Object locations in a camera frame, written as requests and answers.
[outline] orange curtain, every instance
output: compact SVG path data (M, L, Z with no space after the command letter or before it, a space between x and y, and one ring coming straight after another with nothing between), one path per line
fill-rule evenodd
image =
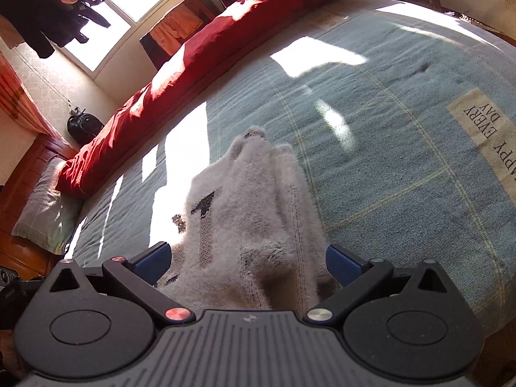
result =
M185 38L192 35L202 24L202 20L182 2L166 13L149 34L172 56L181 48Z
M35 134L47 134L66 142L41 114L2 53L0 53L0 109L29 131Z

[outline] black bag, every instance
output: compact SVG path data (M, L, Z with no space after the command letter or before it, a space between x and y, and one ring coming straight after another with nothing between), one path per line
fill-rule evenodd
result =
M77 108L70 113L71 116L66 123L66 129L80 145L86 145L91 142L101 129L104 128L104 124L91 113L79 112Z

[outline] gray pillow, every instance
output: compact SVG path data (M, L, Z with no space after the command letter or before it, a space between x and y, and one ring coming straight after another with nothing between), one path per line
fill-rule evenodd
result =
M54 254L64 254L83 203L54 189L64 162L57 157L48 161L11 232Z

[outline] bedspread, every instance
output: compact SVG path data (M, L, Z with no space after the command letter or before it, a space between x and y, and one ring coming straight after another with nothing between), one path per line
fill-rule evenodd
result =
M177 243L192 178L257 125L293 146L329 243L402 267L438 260L492 333L516 316L515 71L516 48L455 18L335 0L164 125L99 194L70 256L99 266Z

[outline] blue clamp pad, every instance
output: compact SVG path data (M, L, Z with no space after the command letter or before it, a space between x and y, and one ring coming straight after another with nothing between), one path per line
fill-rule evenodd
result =
M133 257L126 266L146 283L154 285L170 268L171 261L172 250L170 245L160 242Z
M348 252L339 244L331 244L326 248L326 268L341 284L346 286L369 269L368 262Z

